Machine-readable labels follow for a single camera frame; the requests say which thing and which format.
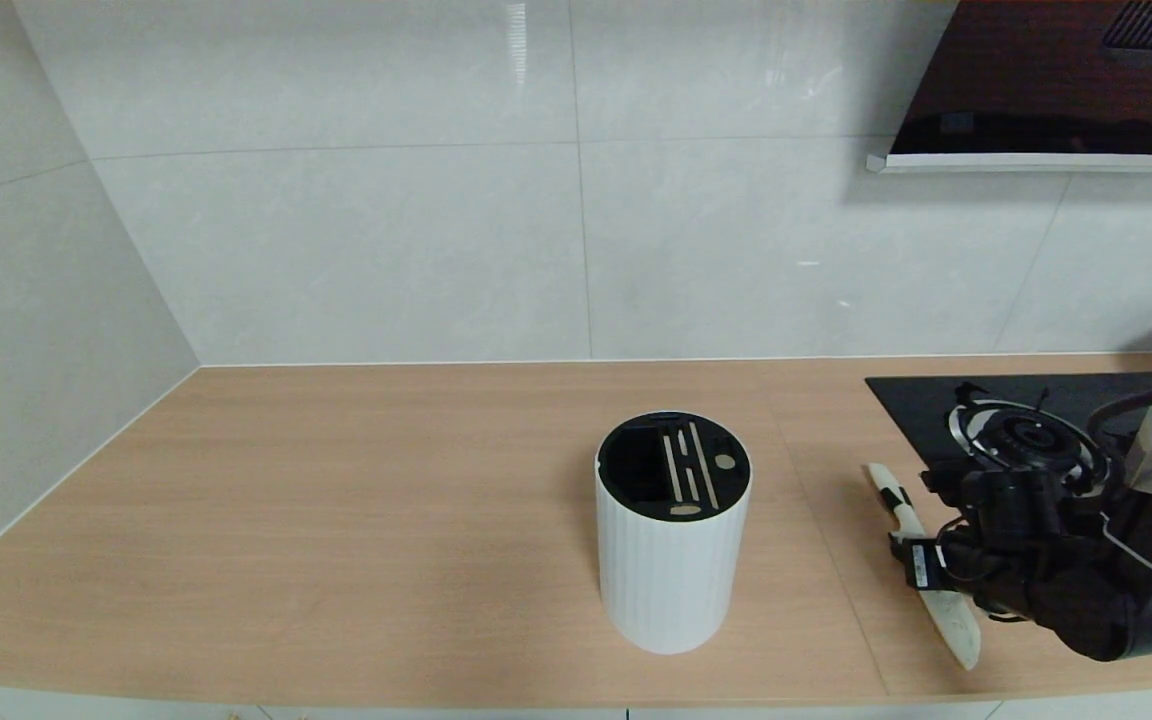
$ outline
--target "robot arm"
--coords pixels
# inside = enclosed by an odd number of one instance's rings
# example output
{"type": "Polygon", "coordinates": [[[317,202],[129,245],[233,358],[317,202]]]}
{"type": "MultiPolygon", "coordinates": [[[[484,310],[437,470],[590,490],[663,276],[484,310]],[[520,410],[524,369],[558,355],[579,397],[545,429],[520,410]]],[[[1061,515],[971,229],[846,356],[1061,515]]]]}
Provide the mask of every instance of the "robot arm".
{"type": "MultiPolygon", "coordinates": [[[[923,473],[929,491],[961,514],[937,535],[943,563],[924,589],[956,589],[994,620],[1032,620],[1094,660],[1149,655],[1152,392],[1101,407],[1087,433],[1111,456],[1108,479],[1091,493],[1041,469],[923,473]],[[1100,427],[1143,407],[1146,419],[1124,455],[1100,427]]],[[[908,543],[892,551],[909,566],[908,543]]]]}

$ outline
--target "black cable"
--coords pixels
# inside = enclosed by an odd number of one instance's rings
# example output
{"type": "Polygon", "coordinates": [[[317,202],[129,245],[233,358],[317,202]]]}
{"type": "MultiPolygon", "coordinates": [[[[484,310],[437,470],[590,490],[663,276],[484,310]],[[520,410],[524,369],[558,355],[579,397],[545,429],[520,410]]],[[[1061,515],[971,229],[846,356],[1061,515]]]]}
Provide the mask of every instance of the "black cable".
{"type": "Polygon", "coordinates": [[[1129,414],[1132,410],[1142,410],[1144,407],[1152,407],[1152,389],[1106,402],[1105,406],[1097,407],[1091,418],[1087,418],[1087,432],[1089,434],[1100,433],[1107,419],[1129,414]]]}
{"type": "Polygon", "coordinates": [[[1146,407],[1152,407],[1152,389],[1138,393],[1138,395],[1120,397],[1119,400],[1107,402],[1105,406],[1097,407],[1091,418],[1087,418],[1087,435],[1092,438],[1092,441],[1111,460],[1111,468],[1108,468],[1105,479],[1105,488],[1101,491],[1101,498],[1106,505],[1114,502],[1115,493],[1119,488],[1123,487],[1126,461],[1123,460],[1123,454],[1120,454],[1117,450],[1114,439],[1107,437],[1105,433],[1105,423],[1111,418],[1116,418],[1116,416],[1131,414],[1134,410],[1143,410],[1146,407]]]}
{"type": "MultiPolygon", "coordinates": [[[[964,518],[963,515],[958,515],[955,520],[948,521],[948,523],[941,525],[940,530],[937,530],[937,532],[935,532],[935,547],[937,547],[937,550],[941,548],[941,538],[945,537],[945,533],[948,532],[948,530],[950,530],[950,528],[953,528],[953,526],[955,526],[955,525],[957,525],[960,523],[967,523],[967,518],[964,518]]],[[[986,579],[988,577],[988,575],[990,575],[990,571],[987,570],[987,571],[980,573],[979,575],[975,575],[975,577],[972,577],[972,578],[961,578],[961,577],[957,577],[957,575],[954,574],[954,570],[950,570],[950,564],[948,564],[948,561],[945,561],[943,553],[941,553],[941,560],[942,560],[941,568],[945,569],[945,574],[948,575],[948,577],[954,578],[954,579],[956,579],[960,583],[975,583],[975,582],[979,582],[979,579],[986,579]]]]}

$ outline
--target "white cylindrical container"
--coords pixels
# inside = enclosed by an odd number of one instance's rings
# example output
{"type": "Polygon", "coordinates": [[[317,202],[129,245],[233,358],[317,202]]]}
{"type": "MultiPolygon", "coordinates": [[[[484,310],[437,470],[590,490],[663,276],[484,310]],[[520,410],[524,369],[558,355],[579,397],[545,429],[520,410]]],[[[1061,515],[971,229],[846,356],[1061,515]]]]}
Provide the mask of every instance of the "white cylindrical container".
{"type": "Polygon", "coordinates": [[[599,584],[628,641],[673,655],[718,632],[751,479],[740,440],[699,415],[641,415],[602,439],[594,457],[599,584]]]}

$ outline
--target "black stove top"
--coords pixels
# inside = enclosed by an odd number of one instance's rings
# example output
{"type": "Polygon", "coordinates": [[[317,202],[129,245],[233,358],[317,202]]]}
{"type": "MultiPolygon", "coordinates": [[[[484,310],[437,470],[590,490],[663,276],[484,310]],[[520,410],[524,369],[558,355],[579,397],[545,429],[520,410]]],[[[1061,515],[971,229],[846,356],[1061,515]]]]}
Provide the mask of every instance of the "black stove top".
{"type": "MultiPolygon", "coordinates": [[[[1092,473],[1096,452],[1087,452],[1082,430],[1097,407],[1152,389],[1152,373],[1086,376],[984,376],[867,378],[914,450],[937,470],[975,458],[1006,464],[1066,465],[1092,473]]],[[[1108,420],[1106,432],[1130,445],[1144,411],[1108,420]]]]}

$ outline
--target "wooden countertop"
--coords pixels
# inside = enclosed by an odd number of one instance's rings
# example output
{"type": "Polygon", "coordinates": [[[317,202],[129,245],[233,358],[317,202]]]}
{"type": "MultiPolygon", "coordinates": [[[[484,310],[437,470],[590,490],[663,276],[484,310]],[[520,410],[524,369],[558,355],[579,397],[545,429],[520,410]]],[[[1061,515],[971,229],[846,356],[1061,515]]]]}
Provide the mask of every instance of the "wooden countertop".
{"type": "Polygon", "coordinates": [[[1036,626],[957,669],[861,464],[950,517],[867,376],[1152,356],[204,369],[0,539],[0,684],[301,706],[833,705],[1152,687],[1036,626]],[[650,655],[602,614],[591,457],[643,411],[755,457],[732,612],[650,655]]]}

